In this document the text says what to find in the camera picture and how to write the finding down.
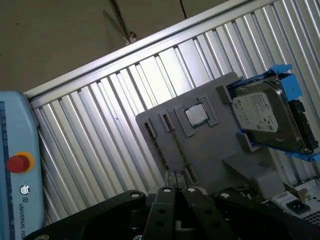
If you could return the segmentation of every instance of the red emergency stop button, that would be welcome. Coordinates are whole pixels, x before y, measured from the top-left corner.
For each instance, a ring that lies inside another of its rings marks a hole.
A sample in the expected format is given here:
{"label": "red emergency stop button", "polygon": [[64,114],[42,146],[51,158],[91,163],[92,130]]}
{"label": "red emergency stop button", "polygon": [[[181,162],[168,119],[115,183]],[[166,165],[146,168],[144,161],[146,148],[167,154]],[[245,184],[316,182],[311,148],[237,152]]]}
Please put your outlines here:
{"label": "red emergency stop button", "polygon": [[26,171],[30,166],[29,159],[24,155],[15,155],[8,159],[6,168],[10,173],[18,174]]}

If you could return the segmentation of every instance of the gray fixture plate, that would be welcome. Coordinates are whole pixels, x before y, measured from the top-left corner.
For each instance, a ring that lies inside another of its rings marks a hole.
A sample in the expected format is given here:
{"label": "gray fixture plate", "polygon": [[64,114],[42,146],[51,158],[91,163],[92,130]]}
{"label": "gray fixture plate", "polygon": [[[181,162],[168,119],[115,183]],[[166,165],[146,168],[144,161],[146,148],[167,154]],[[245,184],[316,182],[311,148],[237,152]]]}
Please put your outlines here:
{"label": "gray fixture plate", "polygon": [[[257,164],[260,161],[271,164],[272,157],[267,149],[257,149],[251,153],[242,149],[236,136],[239,127],[232,108],[222,102],[216,90],[217,87],[238,79],[236,73],[228,73],[136,117],[162,175],[165,168],[161,155],[170,169],[185,168],[181,151],[194,170],[197,178],[195,184],[209,188],[209,191],[220,190],[230,185],[237,186],[244,182],[240,175],[223,163],[226,158],[236,158],[237,161],[246,158]],[[185,111],[199,103],[204,106],[209,119],[194,127]]]}

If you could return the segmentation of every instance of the aluminum panel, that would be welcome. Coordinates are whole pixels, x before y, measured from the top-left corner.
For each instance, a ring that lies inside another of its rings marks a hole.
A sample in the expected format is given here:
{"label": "aluminum panel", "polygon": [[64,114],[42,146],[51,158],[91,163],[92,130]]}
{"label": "aluminum panel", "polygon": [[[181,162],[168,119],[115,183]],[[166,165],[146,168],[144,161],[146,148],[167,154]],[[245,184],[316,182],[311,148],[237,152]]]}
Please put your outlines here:
{"label": "aluminum panel", "polygon": [[[26,92],[39,121],[45,224],[128,189],[163,184],[137,114],[208,81],[292,64],[320,140],[320,3],[231,0]],[[283,181],[318,163],[271,150]]]}

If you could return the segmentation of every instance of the concrete floor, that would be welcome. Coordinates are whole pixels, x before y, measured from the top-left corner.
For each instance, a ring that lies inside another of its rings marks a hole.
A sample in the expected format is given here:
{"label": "concrete floor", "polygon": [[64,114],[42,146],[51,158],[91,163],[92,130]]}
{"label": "concrete floor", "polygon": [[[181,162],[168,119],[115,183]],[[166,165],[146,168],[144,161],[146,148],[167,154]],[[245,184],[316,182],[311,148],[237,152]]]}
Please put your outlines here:
{"label": "concrete floor", "polygon": [[[225,0],[183,0],[188,17]],[[118,0],[142,39],[184,20],[179,0]],[[0,91],[25,92],[124,46],[108,0],[0,0]]]}

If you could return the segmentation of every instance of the drive label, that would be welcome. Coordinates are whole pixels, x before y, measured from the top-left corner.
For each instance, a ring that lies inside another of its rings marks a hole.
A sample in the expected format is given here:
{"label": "drive label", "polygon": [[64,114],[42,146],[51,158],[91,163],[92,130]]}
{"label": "drive label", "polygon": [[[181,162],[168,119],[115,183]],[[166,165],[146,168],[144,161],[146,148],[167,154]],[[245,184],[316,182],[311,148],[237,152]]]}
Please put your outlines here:
{"label": "drive label", "polygon": [[264,92],[237,96],[232,108],[242,129],[277,132],[278,123]]}

